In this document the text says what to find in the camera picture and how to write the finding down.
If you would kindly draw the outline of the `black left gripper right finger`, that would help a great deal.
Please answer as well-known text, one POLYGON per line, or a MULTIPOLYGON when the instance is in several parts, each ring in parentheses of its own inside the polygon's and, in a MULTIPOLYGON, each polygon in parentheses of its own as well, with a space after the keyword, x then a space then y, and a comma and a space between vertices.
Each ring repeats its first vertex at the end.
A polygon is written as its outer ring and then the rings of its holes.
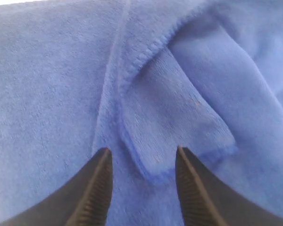
POLYGON ((216 177, 188 148, 179 146, 175 179, 186 226, 283 226, 216 177))

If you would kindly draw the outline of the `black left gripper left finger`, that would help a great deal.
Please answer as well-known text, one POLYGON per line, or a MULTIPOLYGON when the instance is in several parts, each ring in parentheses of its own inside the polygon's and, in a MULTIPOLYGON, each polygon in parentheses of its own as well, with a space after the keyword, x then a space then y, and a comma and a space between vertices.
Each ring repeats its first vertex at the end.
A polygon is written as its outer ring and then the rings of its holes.
POLYGON ((104 226, 113 190, 112 153, 96 154, 60 189, 2 226, 104 226))

